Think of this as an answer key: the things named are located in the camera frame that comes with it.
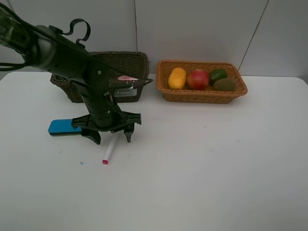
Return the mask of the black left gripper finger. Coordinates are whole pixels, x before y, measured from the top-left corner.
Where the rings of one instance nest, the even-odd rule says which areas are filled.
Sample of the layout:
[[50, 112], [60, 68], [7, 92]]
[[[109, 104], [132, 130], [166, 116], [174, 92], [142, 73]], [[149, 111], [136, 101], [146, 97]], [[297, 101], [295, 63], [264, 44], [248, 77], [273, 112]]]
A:
[[81, 136], [90, 139], [97, 145], [101, 143], [101, 137], [98, 131], [82, 128]]
[[124, 135], [126, 136], [127, 142], [131, 142], [131, 136], [134, 133], [135, 124], [129, 124], [124, 127]]

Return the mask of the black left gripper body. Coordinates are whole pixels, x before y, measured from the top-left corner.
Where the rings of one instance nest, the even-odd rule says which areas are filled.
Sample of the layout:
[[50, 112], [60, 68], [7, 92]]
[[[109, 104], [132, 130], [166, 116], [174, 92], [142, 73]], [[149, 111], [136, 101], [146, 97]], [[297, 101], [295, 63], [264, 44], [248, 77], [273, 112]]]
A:
[[135, 124], [141, 124], [141, 115], [124, 112], [111, 96], [99, 98], [83, 98], [88, 115], [73, 118], [74, 128], [83, 128], [101, 132], [117, 132], [131, 129]]

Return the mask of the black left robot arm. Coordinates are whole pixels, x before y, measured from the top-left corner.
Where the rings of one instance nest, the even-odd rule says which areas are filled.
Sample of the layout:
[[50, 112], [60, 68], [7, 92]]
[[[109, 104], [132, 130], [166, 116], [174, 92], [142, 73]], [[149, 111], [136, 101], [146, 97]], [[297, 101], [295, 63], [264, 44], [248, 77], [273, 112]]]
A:
[[108, 72], [116, 68], [87, 52], [79, 40], [73, 43], [52, 26], [33, 26], [1, 4], [0, 44], [13, 49], [24, 60], [22, 64], [1, 63], [1, 71], [31, 66], [76, 84], [89, 113], [73, 118], [71, 126], [81, 128], [83, 137], [100, 144], [100, 132], [123, 131], [127, 141], [131, 141], [141, 115], [120, 109], [114, 97], [116, 86], [110, 84], [108, 77]]

